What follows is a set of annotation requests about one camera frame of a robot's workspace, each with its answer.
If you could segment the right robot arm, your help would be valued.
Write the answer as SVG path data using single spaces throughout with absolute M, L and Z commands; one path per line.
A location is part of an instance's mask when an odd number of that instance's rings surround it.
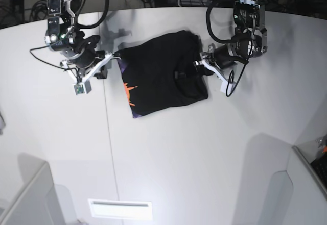
M 96 23 L 80 24 L 78 18 L 86 0 L 47 0 L 45 47 L 66 57 L 57 69 L 70 72 L 77 84 L 92 77 L 107 78 L 109 53 L 96 50 L 100 36 L 85 37 L 84 30 L 97 28 L 105 20 L 109 1 L 104 1 L 102 16 Z

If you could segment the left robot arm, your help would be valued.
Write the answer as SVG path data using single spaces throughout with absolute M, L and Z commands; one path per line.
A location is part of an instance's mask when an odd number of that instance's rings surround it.
M 230 39 L 220 39 L 212 30 L 211 12 L 222 3 L 233 7 L 235 34 Z M 200 53 L 196 65 L 215 74 L 222 82 L 221 92 L 230 97 L 240 82 L 235 79 L 234 68 L 239 64 L 246 67 L 251 58 L 262 56 L 268 49 L 264 0 L 211 0 L 205 18 L 210 37 L 221 46 L 210 45 L 208 51 Z

